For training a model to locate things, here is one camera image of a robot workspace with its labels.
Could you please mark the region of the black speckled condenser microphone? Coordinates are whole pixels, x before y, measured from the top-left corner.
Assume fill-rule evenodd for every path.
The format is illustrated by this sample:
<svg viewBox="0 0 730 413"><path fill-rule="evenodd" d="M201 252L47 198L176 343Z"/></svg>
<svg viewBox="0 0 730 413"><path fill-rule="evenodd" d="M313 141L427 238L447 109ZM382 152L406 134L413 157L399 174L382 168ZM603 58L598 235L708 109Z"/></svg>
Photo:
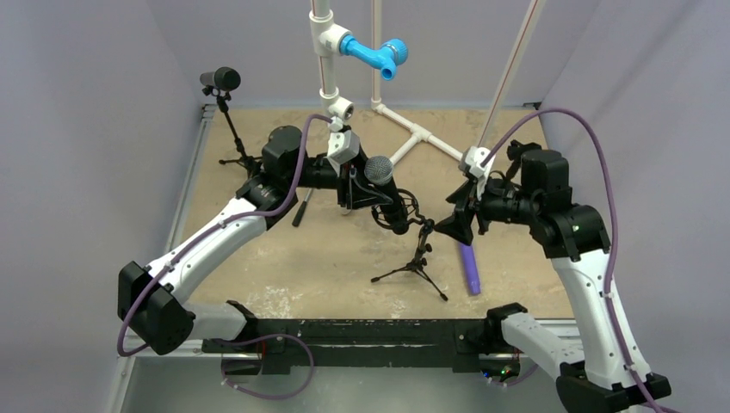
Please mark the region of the black speckled condenser microphone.
<svg viewBox="0 0 730 413"><path fill-rule="evenodd" d="M408 218L405 203L393 179L393 163L389 157L370 157L364 166L364 175L368 181L387 196L391 202L380 204L385 222L396 235L408 232Z"/></svg>

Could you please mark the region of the purple microphone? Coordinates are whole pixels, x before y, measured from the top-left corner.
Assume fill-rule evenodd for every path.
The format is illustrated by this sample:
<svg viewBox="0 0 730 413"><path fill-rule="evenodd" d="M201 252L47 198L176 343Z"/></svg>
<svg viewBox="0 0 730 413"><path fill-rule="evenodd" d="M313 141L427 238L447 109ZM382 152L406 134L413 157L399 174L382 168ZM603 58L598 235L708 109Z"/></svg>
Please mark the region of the purple microphone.
<svg viewBox="0 0 730 413"><path fill-rule="evenodd" d="M465 276L465 282L470 295L481 294L481 283L479 270L477 268L474 249L471 245L459 243L461 262Z"/></svg>

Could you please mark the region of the black round-base microphone stand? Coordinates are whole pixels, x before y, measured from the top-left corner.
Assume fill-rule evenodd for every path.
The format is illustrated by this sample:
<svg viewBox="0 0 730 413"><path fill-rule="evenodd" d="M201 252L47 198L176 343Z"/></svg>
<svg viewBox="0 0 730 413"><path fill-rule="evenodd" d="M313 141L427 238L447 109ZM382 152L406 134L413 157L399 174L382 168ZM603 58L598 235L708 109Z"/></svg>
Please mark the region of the black round-base microphone stand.
<svg viewBox="0 0 730 413"><path fill-rule="evenodd" d="M522 156L529 151L542 150L542 146L535 143L523 144L516 139L513 139L507 147L506 154L508 159L511 161L510 167L505 172L505 178L507 181L511 181L521 168Z"/></svg>

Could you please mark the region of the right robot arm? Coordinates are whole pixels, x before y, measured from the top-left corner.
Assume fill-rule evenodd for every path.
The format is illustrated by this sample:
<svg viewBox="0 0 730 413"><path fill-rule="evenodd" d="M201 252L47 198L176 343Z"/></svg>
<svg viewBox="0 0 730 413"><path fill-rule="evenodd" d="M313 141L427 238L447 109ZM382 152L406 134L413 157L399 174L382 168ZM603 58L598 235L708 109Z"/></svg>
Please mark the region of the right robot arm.
<svg viewBox="0 0 730 413"><path fill-rule="evenodd" d="M569 164L557 151L531 149L512 157L512 171L491 176L486 148L461 158L466 181L448 198L455 209L435 229L470 244L490 223L526 225L566 291L580 344L569 346L517 303L486 313L473 342L483 349L518 349L555 382L569 412L621 412L671 394L639 350L608 276L610 241L600 213L572 201Z"/></svg>

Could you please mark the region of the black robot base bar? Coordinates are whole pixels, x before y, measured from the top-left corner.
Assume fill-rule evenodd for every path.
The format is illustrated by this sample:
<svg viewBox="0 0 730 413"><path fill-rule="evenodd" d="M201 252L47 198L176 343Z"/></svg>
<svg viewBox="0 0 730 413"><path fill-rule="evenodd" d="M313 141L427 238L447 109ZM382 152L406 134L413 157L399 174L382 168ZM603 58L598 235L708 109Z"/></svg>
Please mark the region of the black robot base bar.
<svg viewBox="0 0 730 413"><path fill-rule="evenodd" d="M292 367L447 368L479 373L484 355L511 353L500 325L526 307L510 303L483 318L446 319L277 319L248 311L247 325L234 339L206 339L205 353L261 354L266 374Z"/></svg>

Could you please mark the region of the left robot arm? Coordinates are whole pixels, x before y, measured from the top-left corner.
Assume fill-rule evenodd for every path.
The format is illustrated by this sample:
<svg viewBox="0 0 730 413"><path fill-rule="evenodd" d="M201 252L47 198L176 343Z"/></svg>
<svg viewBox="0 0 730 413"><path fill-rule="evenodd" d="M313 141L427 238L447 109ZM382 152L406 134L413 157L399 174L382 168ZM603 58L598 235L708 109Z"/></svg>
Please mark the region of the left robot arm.
<svg viewBox="0 0 730 413"><path fill-rule="evenodd" d="M245 307L233 301L195 306L188 300L234 252L288 214L298 201L298 187L333 189L339 205L384 213L384 225L394 223L398 189L391 159L367 156L359 138L340 124L331 129L328 151L309 157L308 132L296 126L272 130L249 179L213 219L165 255L146 265L131 261L121 269L119 355L145 348L165 355L188 340L225 342L237 352L252 348L257 329Z"/></svg>

